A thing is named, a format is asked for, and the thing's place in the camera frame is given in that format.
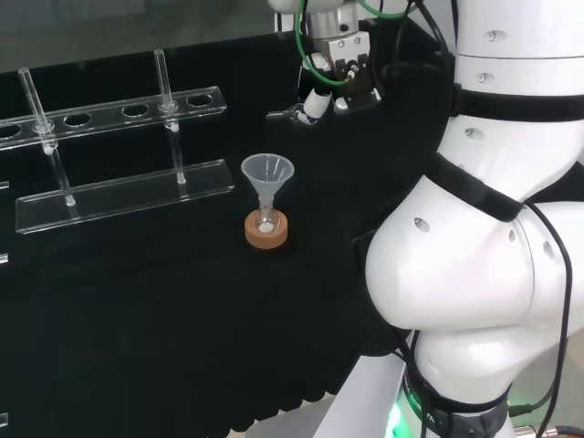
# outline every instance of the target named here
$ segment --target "black strap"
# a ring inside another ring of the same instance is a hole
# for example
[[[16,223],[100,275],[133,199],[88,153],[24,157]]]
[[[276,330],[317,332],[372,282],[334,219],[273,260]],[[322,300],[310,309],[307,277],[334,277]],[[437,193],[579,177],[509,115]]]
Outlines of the black strap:
[[[403,375],[403,391],[416,416],[422,420],[422,401],[419,382],[406,371]],[[508,414],[507,395],[511,387],[496,400],[481,404],[467,404],[443,397],[432,396],[426,401],[431,409],[426,411],[428,429],[443,438],[494,438],[503,428]],[[477,413],[475,416],[460,415]]]
[[[515,96],[481,93],[454,84],[452,116],[459,115],[532,122],[584,120],[584,96]]]
[[[448,193],[498,221],[513,221],[523,208],[522,203],[477,180],[440,153],[434,154],[425,175]]]

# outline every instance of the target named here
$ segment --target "funnel stem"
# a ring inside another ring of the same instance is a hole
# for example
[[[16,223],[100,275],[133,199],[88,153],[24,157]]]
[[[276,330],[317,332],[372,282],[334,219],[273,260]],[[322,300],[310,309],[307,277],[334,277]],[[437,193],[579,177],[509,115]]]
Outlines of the funnel stem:
[[[259,210],[262,212],[262,221],[266,222],[269,214],[274,208],[274,196],[260,196]]]

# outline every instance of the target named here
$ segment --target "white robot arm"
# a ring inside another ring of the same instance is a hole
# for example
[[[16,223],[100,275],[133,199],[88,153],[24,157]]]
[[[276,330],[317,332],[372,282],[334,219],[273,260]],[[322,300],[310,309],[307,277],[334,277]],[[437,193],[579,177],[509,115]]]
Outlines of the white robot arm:
[[[522,203],[557,181],[582,153],[584,114],[556,117],[554,105],[584,101],[584,27],[577,19],[584,3],[458,5],[455,81],[485,105],[509,102],[517,114],[502,110],[503,103],[483,117],[452,118],[438,153]],[[574,266],[572,334],[584,327],[584,204],[539,208]],[[503,396],[526,365],[558,343],[567,269],[530,208],[501,222],[424,176],[375,235],[366,272],[380,313],[392,325],[423,330],[415,351],[422,376],[443,397],[481,404]],[[420,422],[404,400],[401,410],[415,436]],[[511,433],[507,420],[497,436]]]

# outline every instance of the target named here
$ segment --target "green led light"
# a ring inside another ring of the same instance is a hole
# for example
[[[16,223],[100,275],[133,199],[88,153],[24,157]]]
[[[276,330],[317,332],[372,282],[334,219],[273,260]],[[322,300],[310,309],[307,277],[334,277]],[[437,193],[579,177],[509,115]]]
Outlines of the green led light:
[[[400,407],[396,404],[393,405],[390,412],[390,419],[387,421],[387,431],[392,432],[400,422],[400,418],[402,417],[402,411],[400,411]]]
[[[385,429],[385,438],[409,438],[409,435],[410,429],[403,418],[400,407],[396,403],[391,408],[390,418]]]

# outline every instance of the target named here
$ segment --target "black fabric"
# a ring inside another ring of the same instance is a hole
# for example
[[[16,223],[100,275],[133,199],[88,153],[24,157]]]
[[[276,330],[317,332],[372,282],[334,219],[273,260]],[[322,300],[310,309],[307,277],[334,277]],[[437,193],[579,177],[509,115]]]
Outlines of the black fabric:
[[[411,28],[404,56],[435,61]],[[403,78],[382,106],[295,128],[266,122],[297,99],[290,34],[180,47],[167,62],[173,90],[224,94],[223,116],[182,124],[182,149],[186,164],[225,158],[231,193],[16,235],[15,198],[57,187],[40,148],[0,152],[0,181],[10,181],[0,192],[0,253],[10,254],[0,267],[0,412],[11,438],[224,437],[336,392],[359,355],[394,347],[351,240],[391,213],[435,152],[448,117],[442,78]],[[152,53],[32,75],[46,110],[158,93]],[[10,102],[0,119],[28,113],[16,73],[0,75],[0,92]],[[172,166],[160,125],[59,151],[72,185]],[[296,166],[275,202],[289,239],[273,253],[244,237],[256,196],[240,164],[261,151]],[[547,196],[581,200],[574,172]]]
[[[434,154],[424,175],[461,201],[501,222],[513,221],[523,207],[522,203],[484,184],[438,152]]]
[[[514,96],[454,87],[453,117],[558,122],[584,120],[584,96]]]

